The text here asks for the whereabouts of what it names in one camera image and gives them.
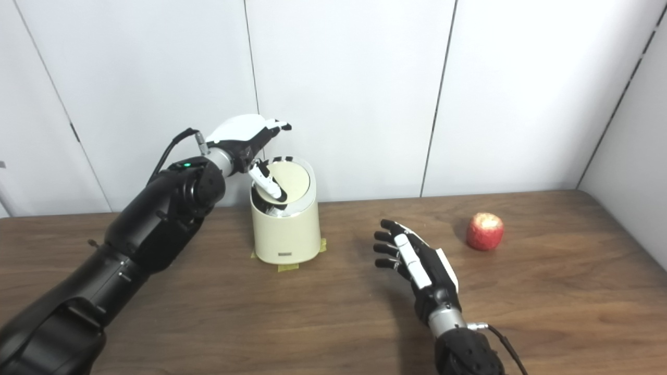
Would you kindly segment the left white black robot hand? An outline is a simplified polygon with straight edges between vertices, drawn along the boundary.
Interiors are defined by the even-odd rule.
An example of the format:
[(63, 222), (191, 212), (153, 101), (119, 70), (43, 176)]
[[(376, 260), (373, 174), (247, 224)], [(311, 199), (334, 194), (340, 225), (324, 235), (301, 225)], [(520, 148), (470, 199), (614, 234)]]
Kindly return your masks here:
[(268, 161), (258, 156), (281, 131), (290, 130), (288, 122), (265, 119), (258, 114), (232, 117), (205, 139), (208, 147), (205, 157), (218, 167), (224, 180), (235, 174), (249, 174), (256, 185), (282, 203), (287, 200), (287, 193), (271, 175)]

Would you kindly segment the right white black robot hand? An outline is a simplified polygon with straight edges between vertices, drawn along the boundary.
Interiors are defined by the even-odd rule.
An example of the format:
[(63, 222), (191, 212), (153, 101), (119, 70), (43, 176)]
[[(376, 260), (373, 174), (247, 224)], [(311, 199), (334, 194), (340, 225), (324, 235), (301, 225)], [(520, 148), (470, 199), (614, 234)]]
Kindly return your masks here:
[(373, 250), (382, 254), (375, 260), (379, 269), (393, 270), (407, 280), (414, 293), (414, 309), (424, 324), (440, 308), (462, 313), (459, 283), (442, 249), (435, 249), (403, 224), (381, 219), (381, 231), (374, 233)]

